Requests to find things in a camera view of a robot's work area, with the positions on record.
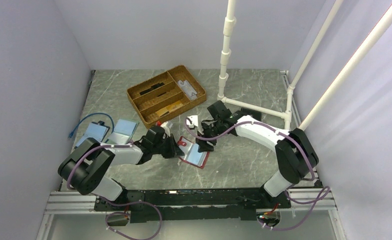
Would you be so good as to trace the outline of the red leather card holder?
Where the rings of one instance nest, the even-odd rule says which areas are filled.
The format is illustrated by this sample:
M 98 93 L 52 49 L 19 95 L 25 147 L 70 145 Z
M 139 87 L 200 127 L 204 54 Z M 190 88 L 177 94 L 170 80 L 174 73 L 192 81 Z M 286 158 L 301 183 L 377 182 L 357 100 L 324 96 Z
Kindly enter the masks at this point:
M 209 152 L 198 152 L 199 144 L 193 143 L 187 138 L 180 136 L 178 142 L 179 149 L 184 153 L 179 156 L 179 160 L 194 167 L 203 169 L 209 157 Z

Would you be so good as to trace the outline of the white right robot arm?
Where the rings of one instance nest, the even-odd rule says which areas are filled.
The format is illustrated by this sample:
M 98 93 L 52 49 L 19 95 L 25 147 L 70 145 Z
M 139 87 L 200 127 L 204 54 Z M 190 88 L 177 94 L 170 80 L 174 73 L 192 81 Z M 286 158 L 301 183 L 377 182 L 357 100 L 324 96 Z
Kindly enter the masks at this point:
M 313 169 L 319 159 L 305 132 L 299 128 L 285 130 L 263 123 L 243 111 L 232 112 L 222 101 L 208 108 L 212 119 L 199 121 L 197 115 L 185 120 L 187 131 L 197 129 L 193 136 L 216 145 L 226 134 L 252 140 L 276 154 L 278 171 L 261 187 L 260 203 L 272 207 L 279 195 L 301 181 L 313 181 Z

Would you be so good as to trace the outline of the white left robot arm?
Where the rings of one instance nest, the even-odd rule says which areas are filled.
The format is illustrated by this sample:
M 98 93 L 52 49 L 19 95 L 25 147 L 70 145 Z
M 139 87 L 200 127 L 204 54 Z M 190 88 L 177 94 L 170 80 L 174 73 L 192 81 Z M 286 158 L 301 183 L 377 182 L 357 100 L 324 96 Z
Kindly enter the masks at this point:
M 101 143 L 93 137 L 84 140 L 59 166 L 58 175 L 67 188 L 82 195 L 94 194 L 107 199 L 115 210 L 127 203 L 127 190 L 119 182 L 105 176 L 113 165 L 142 165 L 154 155 L 165 159 L 184 156 L 173 134 L 153 126 L 137 141 L 124 144 Z

